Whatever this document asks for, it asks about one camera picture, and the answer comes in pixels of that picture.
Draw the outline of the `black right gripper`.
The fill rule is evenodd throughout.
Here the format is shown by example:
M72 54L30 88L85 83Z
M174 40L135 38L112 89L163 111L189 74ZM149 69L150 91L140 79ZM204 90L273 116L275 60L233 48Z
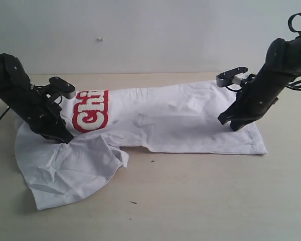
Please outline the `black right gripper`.
M278 97L278 83L262 76L249 75L245 85L236 95L236 100L218 116L218 121L225 125L230 122L232 131L261 119Z

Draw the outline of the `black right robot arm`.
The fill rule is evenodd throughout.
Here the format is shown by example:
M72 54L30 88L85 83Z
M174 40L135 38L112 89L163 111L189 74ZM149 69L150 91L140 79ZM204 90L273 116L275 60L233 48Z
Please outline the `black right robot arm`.
M277 102L278 95L301 77L301 37L291 41L274 40L260 71L246 78L238 77L247 71L246 67L237 67L216 77L218 87L240 86L235 91L235 101L218 116L221 124L230 122L233 131L261 119Z

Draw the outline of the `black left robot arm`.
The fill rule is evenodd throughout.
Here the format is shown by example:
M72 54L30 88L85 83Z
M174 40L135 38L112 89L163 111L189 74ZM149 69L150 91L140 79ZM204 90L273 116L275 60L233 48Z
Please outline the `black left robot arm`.
M0 99L34 133L57 143L69 143L73 139L61 118L62 108L55 102L63 97L75 97L72 84L55 76L49 79L48 85L35 86L17 57L0 54Z

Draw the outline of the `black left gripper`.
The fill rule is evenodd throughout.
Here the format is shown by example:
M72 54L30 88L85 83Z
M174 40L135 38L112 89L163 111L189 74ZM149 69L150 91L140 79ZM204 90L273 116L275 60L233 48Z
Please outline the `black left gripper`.
M74 136L67 130L61 118L61 107L55 102L59 94L53 94L49 85L34 86L18 95L15 113L30 129L53 143L70 143Z

